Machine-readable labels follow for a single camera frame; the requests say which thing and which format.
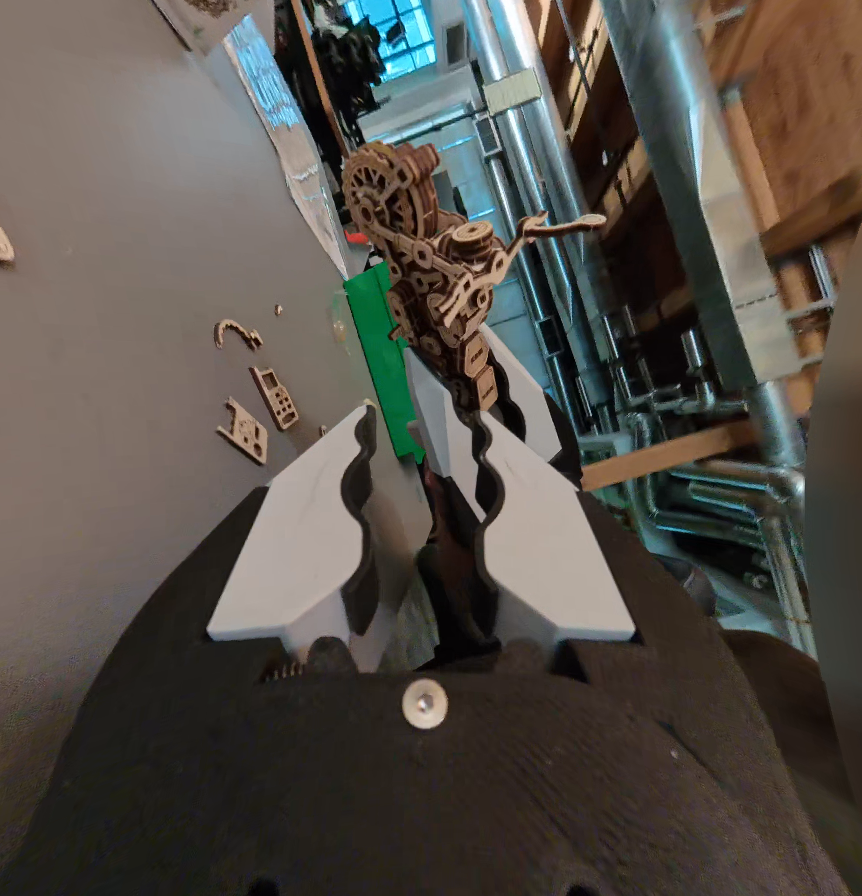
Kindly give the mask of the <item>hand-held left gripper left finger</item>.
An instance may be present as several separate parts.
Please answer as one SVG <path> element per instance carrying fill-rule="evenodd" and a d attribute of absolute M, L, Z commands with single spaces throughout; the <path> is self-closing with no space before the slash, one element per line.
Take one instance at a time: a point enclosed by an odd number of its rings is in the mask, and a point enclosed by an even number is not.
<path fill-rule="evenodd" d="M 207 625 L 214 642 L 367 633 L 379 605 L 365 515 L 375 450 L 365 402 L 273 478 Z"/>

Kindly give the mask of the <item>green plastic bin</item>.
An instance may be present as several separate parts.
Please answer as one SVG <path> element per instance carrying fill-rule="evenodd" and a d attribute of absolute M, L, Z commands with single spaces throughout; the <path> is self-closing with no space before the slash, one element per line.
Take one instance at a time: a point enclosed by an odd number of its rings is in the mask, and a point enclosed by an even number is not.
<path fill-rule="evenodd" d="M 348 305 L 356 325 L 362 351 L 368 364 L 378 405 L 399 461 L 423 462 L 424 450 L 409 431 L 415 419 L 404 365 L 402 340 L 393 341 L 390 334 L 395 326 L 387 302 L 391 287 L 385 263 L 371 265 L 344 283 Z"/>

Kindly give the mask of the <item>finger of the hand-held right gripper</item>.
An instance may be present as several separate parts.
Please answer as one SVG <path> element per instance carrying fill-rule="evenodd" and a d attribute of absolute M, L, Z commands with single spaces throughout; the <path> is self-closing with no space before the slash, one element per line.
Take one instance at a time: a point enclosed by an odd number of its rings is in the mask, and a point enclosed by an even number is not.
<path fill-rule="evenodd" d="M 447 386 L 412 348 L 403 353 L 420 442 L 431 470 L 455 485 L 475 484 L 472 432 L 457 414 Z"/>
<path fill-rule="evenodd" d="M 550 413 L 549 396 L 488 325 L 483 327 L 483 336 L 494 371 L 496 407 L 504 425 L 543 461 L 551 462 L 560 454 L 562 442 Z"/>

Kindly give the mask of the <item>curved toothed wooden piece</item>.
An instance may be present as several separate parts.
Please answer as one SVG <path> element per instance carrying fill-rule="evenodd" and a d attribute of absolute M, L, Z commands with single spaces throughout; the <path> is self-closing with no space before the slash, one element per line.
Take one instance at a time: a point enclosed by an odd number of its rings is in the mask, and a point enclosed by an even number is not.
<path fill-rule="evenodd" d="M 235 320 L 225 318 L 218 321 L 213 328 L 213 342 L 217 350 L 224 347 L 228 331 L 237 335 L 252 352 L 256 352 L 264 346 L 264 340 L 256 329 L 247 329 Z"/>

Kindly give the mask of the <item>wooden motorcycle model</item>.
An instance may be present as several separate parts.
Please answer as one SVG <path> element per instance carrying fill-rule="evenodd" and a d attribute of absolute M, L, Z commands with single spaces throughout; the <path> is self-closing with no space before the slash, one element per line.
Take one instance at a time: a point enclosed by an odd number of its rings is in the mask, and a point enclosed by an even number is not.
<path fill-rule="evenodd" d="M 452 388 L 459 412 L 484 411 L 498 398 L 481 332 L 494 288 L 526 245 L 603 229 L 607 219 L 590 213 L 549 226 L 540 211 L 521 218 L 505 243 L 489 222 L 441 209 L 433 182 L 439 163 L 430 144 L 366 143 L 344 165 L 343 196 L 388 267 L 389 339 L 407 343 Z"/>

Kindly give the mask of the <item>paper instruction booklet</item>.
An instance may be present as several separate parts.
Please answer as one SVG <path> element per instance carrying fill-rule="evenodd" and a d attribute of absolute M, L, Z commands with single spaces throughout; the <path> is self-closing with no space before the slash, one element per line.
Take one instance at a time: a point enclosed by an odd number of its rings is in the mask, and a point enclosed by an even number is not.
<path fill-rule="evenodd" d="M 294 205 L 347 280 L 346 247 L 320 153 L 252 15 L 237 23 L 222 44 L 276 152 Z"/>

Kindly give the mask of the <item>grey desk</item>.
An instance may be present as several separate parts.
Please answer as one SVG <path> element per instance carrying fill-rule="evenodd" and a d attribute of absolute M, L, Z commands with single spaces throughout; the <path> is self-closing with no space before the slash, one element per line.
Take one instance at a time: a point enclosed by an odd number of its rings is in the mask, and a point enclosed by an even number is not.
<path fill-rule="evenodd" d="M 196 61 L 152 2 L 0 2 L 0 224 L 2 872 L 135 615 L 375 391 L 234 66 Z M 225 318 L 264 346 L 217 350 Z M 291 395 L 286 432 L 252 365 Z M 268 430 L 266 465 L 215 432 L 228 397 Z"/>

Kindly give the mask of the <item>small square wooden piece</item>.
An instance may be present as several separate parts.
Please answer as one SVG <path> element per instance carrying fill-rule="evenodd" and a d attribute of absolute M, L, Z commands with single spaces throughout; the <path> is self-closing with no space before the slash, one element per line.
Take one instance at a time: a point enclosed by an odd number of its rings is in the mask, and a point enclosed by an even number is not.
<path fill-rule="evenodd" d="M 266 427 L 233 397 L 225 400 L 224 407 L 230 414 L 228 426 L 217 426 L 215 432 L 254 463 L 266 465 L 269 446 Z"/>

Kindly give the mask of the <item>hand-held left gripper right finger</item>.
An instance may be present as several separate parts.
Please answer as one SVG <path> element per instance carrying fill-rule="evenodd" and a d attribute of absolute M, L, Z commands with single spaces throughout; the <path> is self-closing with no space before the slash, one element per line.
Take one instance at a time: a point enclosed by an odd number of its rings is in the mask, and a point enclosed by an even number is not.
<path fill-rule="evenodd" d="M 479 466 L 495 496 L 478 531 L 479 574 L 494 591 L 501 644 L 626 643 L 636 625 L 579 490 L 490 413 Z"/>

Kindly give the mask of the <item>wooden beam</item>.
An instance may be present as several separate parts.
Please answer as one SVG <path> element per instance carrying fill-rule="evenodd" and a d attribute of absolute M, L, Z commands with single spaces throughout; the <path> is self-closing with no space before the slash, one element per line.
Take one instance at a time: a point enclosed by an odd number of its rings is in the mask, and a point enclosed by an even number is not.
<path fill-rule="evenodd" d="M 635 449 L 582 468 L 582 490 L 593 492 L 756 444 L 749 420 L 721 423 L 667 442 Z"/>

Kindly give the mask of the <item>silver ventilation duct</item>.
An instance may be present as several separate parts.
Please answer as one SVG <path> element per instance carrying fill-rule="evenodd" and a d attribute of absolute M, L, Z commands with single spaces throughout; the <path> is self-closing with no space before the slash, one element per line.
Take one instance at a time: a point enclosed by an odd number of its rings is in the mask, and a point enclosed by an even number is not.
<path fill-rule="evenodd" d="M 803 360 L 687 4 L 602 5 L 721 384 L 751 392 L 799 375 Z"/>

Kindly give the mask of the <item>slotted wooden piece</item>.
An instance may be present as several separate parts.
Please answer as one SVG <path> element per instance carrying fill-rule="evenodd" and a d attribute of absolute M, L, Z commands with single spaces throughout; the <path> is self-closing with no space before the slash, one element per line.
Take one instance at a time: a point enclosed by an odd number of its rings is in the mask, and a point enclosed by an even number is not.
<path fill-rule="evenodd" d="M 254 365 L 248 371 L 277 430 L 286 432 L 292 428 L 299 421 L 299 412 L 276 372 L 271 367 Z"/>

